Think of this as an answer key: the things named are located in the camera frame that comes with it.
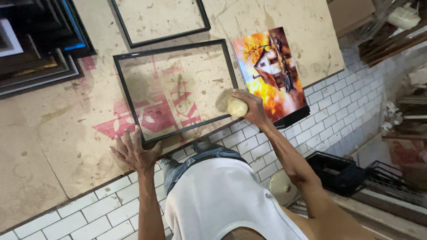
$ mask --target white brick tile wall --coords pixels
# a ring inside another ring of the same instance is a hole
[[[230,148],[238,143],[243,142],[244,140],[246,140],[245,134],[243,133],[243,130],[239,130],[230,136],[223,138],[222,142],[224,143],[224,147]]]
[[[336,116],[332,115],[328,118],[326,118],[325,120],[323,120],[323,124],[325,125],[325,128],[328,128],[330,126],[332,126],[332,124],[336,123]]]
[[[342,89],[342,94],[346,97],[354,92],[353,85],[349,85]]]
[[[265,163],[265,161],[264,161],[264,158],[263,157],[261,157],[261,158],[259,158],[259,159],[257,159],[257,160],[255,160],[255,161],[253,161],[251,164],[249,164],[251,167],[252,167],[252,169],[255,171],[255,172],[258,172],[259,170],[261,170],[261,169],[263,169],[265,166],[266,166],[266,163]]]
[[[131,181],[129,180],[129,178],[120,178],[119,180],[114,181],[108,184],[107,186],[96,190],[95,194],[97,195],[98,199],[102,199],[102,198],[105,198],[106,196],[109,196],[117,192],[120,189],[123,189],[129,186],[130,184],[131,184]]]
[[[343,108],[343,109],[339,110],[338,112],[336,112],[336,114],[335,114],[336,119],[338,121],[341,120],[341,119],[343,119],[347,115],[348,115],[347,108]]]
[[[85,225],[84,227],[75,230],[71,233],[73,240],[92,240],[97,236],[111,229],[106,216],[102,216],[97,220]]]
[[[44,228],[42,231],[47,240],[57,240],[83,227],[87,223],[88,222],[86,222],[85,217],[83,217],[83,214],[79,211],[55,222],[54,224]]]
[[[320,133],[323,130],[325,130],[325,126],[324,126],[323,122],[319,122],[318,124],[316,124],[310,128],[312,136],[317,135],[318,133]]]
[[[114,194],[85,207],[82,209],[82,212],[88,222],[92,222],[93,220],[107,214],[110,211],[113,211],[120,206],[120,201]]]
[[[333,93],[335,93],[335,87],[333,85],[327,86],[324,89],[322,89],[323,97],[327,97]]]
[[[261,181],[264,181],[265,179],[267,179],[271,175],[273,175],[275,172],[277,172],[277,166],[276,166],[275,163],[271,163],[270,165],[268,165],[265,168],[261,169],[258,172],[258,174],[260,176]]]
[[[97,240],[119,240],[125,238],[133,232],[134,229],[130,221],[125,221],[97,237]]]
[[[298,145],[304,143],[305,141],[311,138],[310,130],[306,130],[302,132],[300,135],[296,136],[295,138]]]
[[[256,146],[258,146],[258,140],[257,140],[256,136],[253,136],[253,137],[246,139],[245,141],[237,144],[237,148],[238,148],[240,154],[246,153]]]
[[[329,116],[328,110],[323,109],[323,110],[319,111],[318,113],[314,114],[314,120],[316,120],[316,123],[319,123],[320,121],[324,120],[328,116]]]
[[[309,95],[308,99],[310,100],[311,104],[318,102],[319,100],[322,100],[323,99],[322,91],[317,91],[317,92]]]
[[[297,125],[291,127],[290,129],[286,130],[284,133],[285,133],[286,139],[289,140],[289,139],[295,137],[296,135],[302,133],[301,126],[300,126],[300,124],[297,124]]]
[[[340,90],[340,91],[332,94],[330,96],[330,98],[332,99],[332,103],[336,103],[336,102],[338,102],[338,101],[340,101],[341,99],[344,98],[344,94],[342,93],[342,90]]]
[[[268,145],[268,142],[265,142],[251,150],[252,158],[258,159],[270,151],[271,149],[270,149],[270,146]]]
[[[61,218],[56,211],[45,214],[29,223],[22,225],[19,228],[15,229],[15,233],[20,239],[41,230],[44,227],[49,226],[50,224],[59,221]]]
[[[320,109],[324,109],[324,108],[327,108],[328,106],[330,106],[332,104],[332,100],[330,99],[330,97],[326,97],[326,98],[320,100],[318,102],[318,104],[319,104]]]

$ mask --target blue jeans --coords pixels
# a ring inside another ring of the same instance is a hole
[[[160,166],[164,173],[164,189],[166,196],[181,178],[187,169],[196,163],[212,158],[232,158],[247,163],[236,151],[212,142],[197,142],[191,145],[196,155],[189,157],[185,162],[179,163],[175,159],[163,158]]]

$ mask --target person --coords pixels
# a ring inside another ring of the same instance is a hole
[[[366,240],[374,239],[351,215],[340,209],[305,159],[266,117],[263,101],[244,90],[232,96],[249,106],[244,116],[270,140],[286,174],[300,190],[309,218],[280,206],[260,186],[255,173],[238,152],[214,143],[192,145],[196,155],[184,163],[161,159],[167,193],[165,218],[174,235],[183,240]],[[165,239],[154,185],[154,166],[162,142],[151,150],[135,142],[129,131],[116,136],[112,153],[137,171],[140,191],[139,240]]]

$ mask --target empty picture frame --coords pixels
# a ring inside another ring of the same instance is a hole
[[[121,1],[120,4],[117,4],[116,0],[111,1],[130,48],[146,46],[196,33],[206,32],[211,29],[202,0],[159,0],[154,1],[144,9],[131,7],[135,5],[134,3],[138,3],[138,6],[140,6],[139,0]],[[194,3],[197,4],[200,15],[198,15],[194,9],[193,11],[191,10],[191,8],[195,6]],[[127,8],[127,15],[122,9],[124,16],[120,13],[120,8],[125,7],[123,5],[130,6]],[[196,22],[194,20],[188,21],[188,19],[184,18],[182,14],[180,19],[167,19],[166,16],[168,16],[168,13],[170,16],[170,9],[175,9],[176,12],[185,12],[186,15],[193,15],[192,17],[199,17],[201,18],[204,26],[202,26],[200,22]],[[154,24],[156,26],[169,27],[166,31],[159,33],[159,30],[153,29]],[[177,30],[179,31],[179,29],[182,29],[179,28],[179,26],[187,28],[188,30],[185,32],[176,32]],[[151,34],[164,34],[165,36],[151,38],[149,37]]]
[[[132,113],[126,121],[141,126],[143,143],[230,117],[216,105],[238,88],[225,39],[113,58]]]

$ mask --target stain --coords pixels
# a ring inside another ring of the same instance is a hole
[[[307,77],[308,76],[308,71],[304,65],[300,65],[299,62],[296,61],[296,67],[297,67],[298,73],[299,73],[299,75],[301,75],[301,77]]]
[[[264,21],[266,27],[268,29],[273,29],[276,27],[276,24],[274,23],[273,17],[266,11],[266,7],[264,6],[264,14],[266,16],[266,19]]]
[[[47,123],[48,121],[50,121],[54,118],[62,116],[66,112],[70,111],[72,108],[73,108],[72,106],[67,106],[67,107],[61,108],[61,109],[59,109],[53,113],[45,114],[45,115],[41,116],[41,123]]]
[[[77,90],[77,89],[78,89],[78,88],[77,88],[77,86],[79,86],[79,85],[80,85],[80,84],[73,82],[73,83],[71,84],[71,86],[65,87],[64,89],[65,89],[66,91],[68,91],[68,90],[70,90],[70,89]]]

